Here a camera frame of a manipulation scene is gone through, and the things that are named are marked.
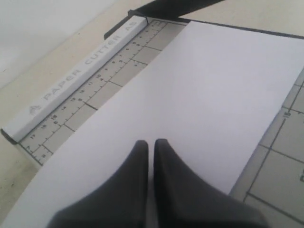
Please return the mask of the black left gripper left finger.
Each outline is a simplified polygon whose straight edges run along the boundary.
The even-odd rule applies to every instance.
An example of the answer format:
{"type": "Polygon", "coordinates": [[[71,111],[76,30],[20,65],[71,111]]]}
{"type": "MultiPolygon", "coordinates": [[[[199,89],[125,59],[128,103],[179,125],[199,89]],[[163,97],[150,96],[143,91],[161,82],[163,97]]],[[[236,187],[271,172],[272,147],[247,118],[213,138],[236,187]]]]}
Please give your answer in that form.
{"type": "Polygon", "coordinates": [[[145,227],[148,159],[148,143],[137,141],[123,164],[102,186],[57,212],[48,227],[145,227]]]}

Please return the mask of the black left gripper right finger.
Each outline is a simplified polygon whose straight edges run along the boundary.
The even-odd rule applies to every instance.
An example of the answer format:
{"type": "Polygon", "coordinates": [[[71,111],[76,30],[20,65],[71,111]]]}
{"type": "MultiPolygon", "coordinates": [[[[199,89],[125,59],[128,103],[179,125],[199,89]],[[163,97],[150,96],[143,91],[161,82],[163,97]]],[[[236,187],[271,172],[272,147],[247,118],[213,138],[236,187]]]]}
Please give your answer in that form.
{"type": "Polygon", "coordinates": [[[203,181],[166,139],[154,145],[154,194],[161,228],[264,228],[252,208],[203,181]]]}

